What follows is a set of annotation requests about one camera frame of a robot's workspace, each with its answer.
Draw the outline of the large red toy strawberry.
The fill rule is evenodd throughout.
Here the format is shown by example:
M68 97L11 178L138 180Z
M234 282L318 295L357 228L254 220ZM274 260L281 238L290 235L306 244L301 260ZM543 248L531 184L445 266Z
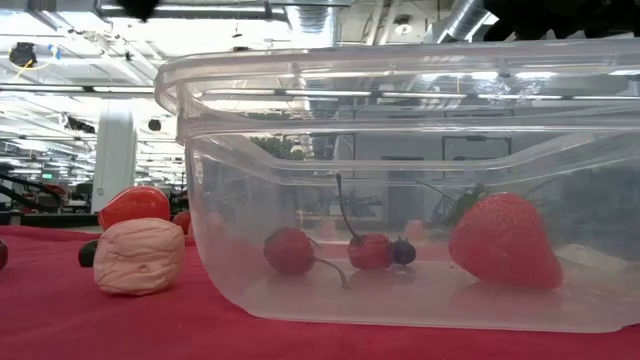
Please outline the large red toy strawberry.
M554 290L563 270L544 221L525 197L491 192L478 183L457 198L443 225L451 260L477 279L496 285Z

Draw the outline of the small pink toy peach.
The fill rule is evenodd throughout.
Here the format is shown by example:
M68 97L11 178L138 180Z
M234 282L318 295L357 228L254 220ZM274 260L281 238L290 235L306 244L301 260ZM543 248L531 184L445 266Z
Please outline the small pink toy peach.
M404 237L409 241L423 241L428 239L428 234L422 220L409 220L403 230Z
M204 225L208 236L217 238L225 233L224 218L218 212L211 212L204 216Z

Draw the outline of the dark toy blueberry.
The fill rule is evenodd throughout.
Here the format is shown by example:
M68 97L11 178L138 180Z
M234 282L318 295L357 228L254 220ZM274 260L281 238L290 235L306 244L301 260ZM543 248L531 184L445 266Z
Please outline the dark toy blueberry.
M416 249L408 239L399 237L393 242L393 261L399 265L409 265L416 259Z
M94 264L94 257L98 246L98 240L94 239L86 242L78 251L77 259L83 268L91 268Z

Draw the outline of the red toy cherry with stem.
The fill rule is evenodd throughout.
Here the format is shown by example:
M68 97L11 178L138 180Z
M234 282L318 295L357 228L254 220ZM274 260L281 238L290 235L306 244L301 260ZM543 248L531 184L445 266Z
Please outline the red toy cherry with stem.
M316 263L336 270L343 289L348 289L346 275L334 263L318 258L314 247L317 243L304 231L295 227L281 227L264 241L263 254L269 265L278 273L287 276L302 276L311 271Z
M383 233L357 233L351 226L345 211L342 191L342 177L335 175L339 206L345 226L351 234L347 247L348 258L353 267L359 270L384 270L393 263L393 245L389 237Z

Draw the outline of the small red toy strawberry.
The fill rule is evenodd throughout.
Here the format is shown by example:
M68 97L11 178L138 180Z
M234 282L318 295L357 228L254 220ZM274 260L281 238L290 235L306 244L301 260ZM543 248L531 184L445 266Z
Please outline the small red toy strawberry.
M191 229L191 214L189 211L181 211L177 213L171 220L172 223L182 228L185 235L189 234Z

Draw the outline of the red toy bell pepper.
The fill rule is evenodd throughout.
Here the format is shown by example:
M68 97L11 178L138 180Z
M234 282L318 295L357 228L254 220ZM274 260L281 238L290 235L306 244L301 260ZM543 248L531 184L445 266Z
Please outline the red toy bell pepper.
M102 230L119 222L140 218L170 220L169 200L160 189L152 186L126 188L112 198L97 216Z

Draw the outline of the clear plastic tupperware container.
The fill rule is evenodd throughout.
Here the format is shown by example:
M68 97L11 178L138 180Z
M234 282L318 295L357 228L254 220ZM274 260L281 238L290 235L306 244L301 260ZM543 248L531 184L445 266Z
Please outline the clear plastic tupperware container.
M640 271L558 257L554 290L496 285L448 253L450 196L481 183L538 210L552 250L577 243L640 261L640 39L337 47L198 54L162 65L155 97L178 119L192 227L210 278L265 318L610 332L640 324ZM250 137L294 141L278 159ZM403 235L416 259L353 267L359 234ZM206 234L218 212L221 237ZM266 261L281 227L317 245L302 276Z

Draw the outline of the small white card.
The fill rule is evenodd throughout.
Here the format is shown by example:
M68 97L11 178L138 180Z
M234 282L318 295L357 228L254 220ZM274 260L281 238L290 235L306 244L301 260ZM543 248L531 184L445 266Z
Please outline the small white card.
M563 245L555 254L580 266L608 273L640 271L640 261L624 260L577 243Z

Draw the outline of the green succulent in patterned pot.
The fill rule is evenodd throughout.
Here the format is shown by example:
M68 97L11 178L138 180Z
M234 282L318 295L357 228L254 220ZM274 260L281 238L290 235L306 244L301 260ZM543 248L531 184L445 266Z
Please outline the green succulent in patterned pot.
M305 152L294 141L277 137L250 137L250 140L275 158L303 161Z

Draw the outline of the pink wrinkled toy fruit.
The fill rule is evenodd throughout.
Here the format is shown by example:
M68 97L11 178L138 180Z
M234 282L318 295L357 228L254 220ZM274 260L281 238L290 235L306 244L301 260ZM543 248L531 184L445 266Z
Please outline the pink wrinkled toy fruit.
M180 226L158 218L119 222L98 240L94 281L108 294L160 293L175 283L184 255L185 237Z

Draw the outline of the red cloth mat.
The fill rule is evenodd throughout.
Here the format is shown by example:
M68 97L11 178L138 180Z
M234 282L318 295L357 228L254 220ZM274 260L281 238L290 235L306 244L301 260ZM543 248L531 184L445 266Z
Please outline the red cloth mat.
M177 285L102 293L77 253L88 235L0 226L0 360L640 360L640 326L570 334L294 323L228 302L194 250Z

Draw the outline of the smooth silver air duct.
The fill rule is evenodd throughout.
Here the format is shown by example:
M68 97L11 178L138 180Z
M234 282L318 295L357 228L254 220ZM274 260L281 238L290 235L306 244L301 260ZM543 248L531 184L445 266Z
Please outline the smooth silver air duct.
M430 24L422 42L426 44L471 42L474 34L489 19L497 20L485 8L483 0L455 0L450 15Z

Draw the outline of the corrugated silver air duct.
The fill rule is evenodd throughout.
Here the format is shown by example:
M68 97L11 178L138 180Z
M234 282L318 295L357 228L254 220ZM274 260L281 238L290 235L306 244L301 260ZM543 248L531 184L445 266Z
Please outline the corrugated silver air duct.
M328 6L287 6L294 48L334 47L340 35L340 9Z

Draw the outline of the black aluminium table frame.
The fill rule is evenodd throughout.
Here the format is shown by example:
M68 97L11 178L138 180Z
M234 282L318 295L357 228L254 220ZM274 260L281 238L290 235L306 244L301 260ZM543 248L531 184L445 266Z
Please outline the black aluminium table frame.
M40 228L77 228L98 226L95 214L53 214L0 212L0 225L23 225Z

